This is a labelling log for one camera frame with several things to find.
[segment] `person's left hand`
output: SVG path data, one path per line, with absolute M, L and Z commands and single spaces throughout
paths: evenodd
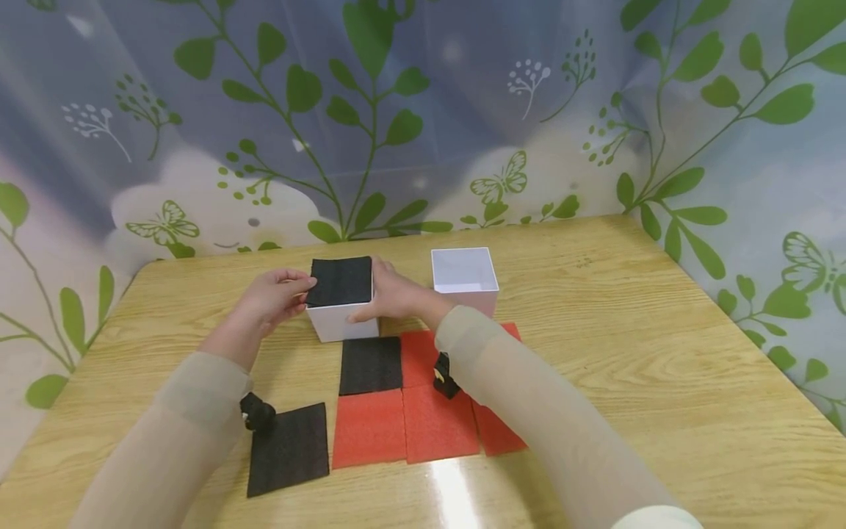
M 222 356 L 249 372 L 261 339 L 279 323 L 305 310 L 305 293 L 317 279 L 290 268 L 265 272 L 255 278 L 232 312 L 200 344 L 200 350 Z
M 315 284 L 317 279 L 292 268 L 265 272 L 247 287 L 229 317 L 257 325 L 263 338 L 305 310 L 305 293 Z

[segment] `red foam pad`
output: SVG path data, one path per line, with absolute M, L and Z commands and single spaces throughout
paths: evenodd
M 400 389 L 338 397 L 332 468 L 405 459 Z
M 403 362 L 403 388 L 431 386 L 435 380 L 438 352 L 431 331 L 411 331 L 399 335 Z
M 432 386 L 403 389 L 409 463 L 479 453 L 473 405 L 465 392 L 447 399 Z
M 520 331 L 517 330 L 517 324 L 516 323 L 511 323 L 511 322 L 503 323 L 503 328 L 506 330 L 506 332 L 508 332 L 508 334 L 511 334 L 517 340 L 519 340 L 521 342 L 523 341 L 523 339 L 520 338 Z
M 517 452 L 526 448 L 523 439 L 506 426 L 491 408 L 474 400 L 473 413 L 475 414 L 476 424 L 479 425 L 479 437 L 481 437 L 482 446 L 485 447 L 485 454 L 488 457 Z

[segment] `white box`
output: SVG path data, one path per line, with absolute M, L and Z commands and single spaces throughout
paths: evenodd
M 487 247 L 432 250 L 431 275 L 436 292 L 493 317 L 499 284 Z
M 374 286 L 371 273 L 371 299 Z M 339 342 L 346 339 L 375 338 L 379 336 L 379 320 L 373 318 L 368 322 L 347 323 L 347 316 L 367 303 L 349 303 L 347 305 L 306 306 L 305 313 L 309 315 L 312 327 L 317 332 L 321 342 Z

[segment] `table surface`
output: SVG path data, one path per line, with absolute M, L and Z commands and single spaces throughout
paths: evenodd
M 594 402 L 707 527 L 846 521 L 846 440 L 629 218 L 601 217 L 154 262 L 142 269 L 0 487 L 4 527 L 64 527 L 97 469 L 169 373 L 253 277 L 377 253 L 431 284 L 429 250 L 489 246 L 496 319 Z M 382 334 L 418 328 L 383 322 Z M 280 411 L 327 406 L 341 344 L 305 315 L 265 340 L 255 391 Z M 529 451 L 345 468 L 245 497 L 249 436 L 186 526 L 565 526 Z

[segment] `backdrop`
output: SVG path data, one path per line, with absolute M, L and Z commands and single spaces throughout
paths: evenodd
M 147 262 L 621 212 L 843 428 L 841 0 L 0 14 L 0 476 Z

